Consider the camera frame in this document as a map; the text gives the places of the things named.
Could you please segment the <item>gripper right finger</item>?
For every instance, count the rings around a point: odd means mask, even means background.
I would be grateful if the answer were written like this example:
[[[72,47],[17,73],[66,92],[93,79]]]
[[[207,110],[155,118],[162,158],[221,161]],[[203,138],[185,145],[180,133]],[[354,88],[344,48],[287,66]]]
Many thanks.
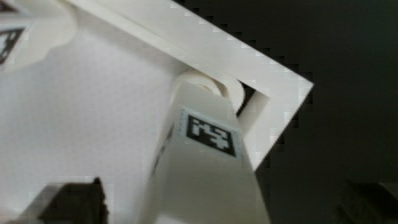
[[[344,183],[335,224],[398,224],[398,182]]]

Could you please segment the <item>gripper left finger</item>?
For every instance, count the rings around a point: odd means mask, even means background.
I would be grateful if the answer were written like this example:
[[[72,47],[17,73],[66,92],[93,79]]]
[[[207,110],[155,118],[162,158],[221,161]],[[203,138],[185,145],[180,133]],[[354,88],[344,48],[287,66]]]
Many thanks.
[[[102,179],[50,184],[11,224],[109,224]]]

